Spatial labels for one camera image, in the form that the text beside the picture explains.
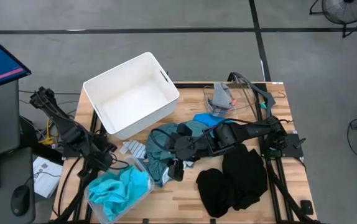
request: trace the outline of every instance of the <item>electric fan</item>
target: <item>electric fan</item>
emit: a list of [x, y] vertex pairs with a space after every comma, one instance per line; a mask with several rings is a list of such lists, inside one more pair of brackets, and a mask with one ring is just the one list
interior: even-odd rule
[[347, 24], [357, 22], [357, 0], [322, 0], [322, 12], [313, 12], [312, 8], [319, 0], [316, 0], [311, 8], [310, 15], [323, 14], [329, 21], [343, 25], [343, 38], [352, 34], [357, 26], [347, 33]]

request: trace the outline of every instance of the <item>black floor line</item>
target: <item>black floor line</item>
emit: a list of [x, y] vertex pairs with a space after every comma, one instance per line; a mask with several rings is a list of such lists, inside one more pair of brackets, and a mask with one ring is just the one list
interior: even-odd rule
[[[357, 32], [353, 27], [347, 27], [347, 31]], [[342, 32], [340, 27], [326, 27], [326, 28], [260, 28], [260, 32]]]
[[[339, 27], [325, 28], [258, 28], [268, 32], [342, 32]], [[0, 30], [0, 34], [173, 34], [173, 33], [242, 33], [256, 32], [257, 28], [246, 27], [199, 27], [199, 28], [146, 28], [146, 29], [72, 29], [72, 30]]]
[[259, 18], [257, 17], [256, 5], [254, 3], [254, 0], [249, 0], [249, 5], [251, 6], [254, 33], [256, 35], [257, 48], [259, 49], [259, 56], [260, 56], [264, 81], [271, 82], [270, 70], [268, 68], [266, 51], [264, 50], [263, 38], [261, 36]]
[[156, 29], [80, 29], [80, 30], [0, 30], [0, 34], [171, 34], [171, 33], [240, 33], [254, 32], [253, 28], [200, 27]]

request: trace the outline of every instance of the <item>black fabric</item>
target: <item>black fabric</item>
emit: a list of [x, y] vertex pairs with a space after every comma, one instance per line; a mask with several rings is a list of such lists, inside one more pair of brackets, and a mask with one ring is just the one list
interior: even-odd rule
[[223, 173], [209, 169], [199, 173], [198, 190], [211, 217], [223, 216], [230, 207], [246, 209], [267, 191], [267, 172], [263, 161], [245, 145], [224, 155]]
[[232, 204], [233, 196], [225, 176], [218, 169], [209, 169], [200, 172], [197, 178], [201, 200], [212, 217], [219, 218], [227, 213]]

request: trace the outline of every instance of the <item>wooden table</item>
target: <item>wooden table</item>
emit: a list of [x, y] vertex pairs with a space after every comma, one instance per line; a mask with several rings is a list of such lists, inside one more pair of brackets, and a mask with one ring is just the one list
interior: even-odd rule
[[[289, 103], [287, 98], [280, 98], [283, 94], [286, 95], [285, 87], [282, 83], [266, 83], [268, 92], [271, 92], [275, 99], [276, 104], [272, 108], [272, 114], [279, 119], [292, 120], [290, 113]], [[202, 88], [179, 88], [180, 98], [178, 99], [175, 111], [166, 118], [158, 121], [151, 127], [141, 131], [130, 139], [136, 139], [145, 143], [152, 128], [156, 128], [164, 123], [175, 122], [181, 123], [193, 119], [197, 113], [206, 112], [204, 104], [204, 94]], [[91, 118], [93, 116], [93, 107], [89, 102], [86, 93], [82, 90], [78, 109], [76, 111], [75, 120], [84, 125], [85, 128], [90, 128]], [[246, 110], [243, 113], [238, 113], [233, 118], [244, 119], [248, 121], [255, 121], [255, 117], [251, 110]], [[288, 133], [292, 133], [295, 129], [293, 123], [283, 124]], [[109, 136], [109, 140], [115, 143], [120, 149], [122, 141]], [[249, 150], [259, 149], [257, 139], [250, 139], [245, 141]], [[118, 151], [115, 154], [123, 158]], [[68, 170], [71, 168], [76, 159], [68, 159], [64, 162], [60, 185], [58, 186], [57, 196], [54, 201], [54, 209], [57, 210], [58, 198], [62, 188], [62, 182], [67, 176]], [[149, 223], [210, 223], [212, 217], [209, 216], [205, 210], [200, 195], [198, 192], [197, 184], [195, 183], [198, 174], [202, 170], [215, 167], [221, 170], [222, 156], [212, 158], [202, 158], [196, 161], [193, 169], [185, 169], [183, 181], [170, 181], [165, 184], [162, 189], [156, 188], [150, 195], [143, 201], [136, 205], [132, 210], [128, 211], [123, 216], [119, 223], [142, 223], [144, 218], [149, 219]], [[287, 181], [287, 187], [290, 194], [295, 201], [300, 205], [301, 200], [312, 201], [310, 188], [308, 186], [307, 175], [304, 167], [293, 158], [282, 158], [284, 166], [284, 173]], [[77, 173], [83, 165], [83, 159], [75, 166], [71, 173], [67, 186], [63, 192], [62, 197], [62, 211], [71, 202], [78, 190], [79, 178]], [[280, 212], [282, 219], [286, 219], [285, 206], [281, 193], [277, 190]], [[82, 201], [80, 219], [84, 219], [87, 201]], [[91, 216], [92, 223], [98, 223], [94, 214]], [[246, 210], [235, 211], [232, 208], [228, 213], [219, 219], [217, 223], [275, 223], [274, 210], [272, 206], [271, 193], [268, 190], [260, 198], [260, 202], [251, 205]]]

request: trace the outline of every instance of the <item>teal fabric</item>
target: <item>teal fabric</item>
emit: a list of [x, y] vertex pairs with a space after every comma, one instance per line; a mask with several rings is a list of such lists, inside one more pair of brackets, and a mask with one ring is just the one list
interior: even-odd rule
[[260, 103], [260, 107], [261, 107], [262, 109], [267, 109], [265, 102], [261, 102], [261, 103]]
[[129, 166], [119, 174], [107, 173], [89, 184], [89, 200], [104, 205], [112, 221], [148, 191], [148, 174]]
[[[198, 121], [187, 121], [184, 122], [191, 130], [192, 136], [199, 136], [202, 134], [202, 130], [207, 128], [205, 124], [202, 124]], [[176, 133], [177, 132], [176, 123], [167, 123], [158, 128], [165, 131], [166, 133]], [[155, 140], [161, 145], [164, 146], [166, 142], [167, 136], [160, 132], [154, 133]], [[148, 161], [144, 162], [140, 160], [144, 167], [147, 169], [148, 173], [150, 173], [151, 177], [155, 181], [156, 186], [163, 187], [162, 182], [162, 174], [167, 169], [165, 163], [161, 162], [162, 159], [173, 158], [173, 155], [167, 151], [162, 150], [152, 141], [152, 139], [148, 136], [147, 143], [146, 143], [146, 156]]]
[[213, 116], [209, 113], [202, 113], [202, 114], [196, 114], [193, 117], [194, 121], [199, 121], [208, 127], [212, 127], [222, 121], [224, 118], [218, 117], [218, 116]]

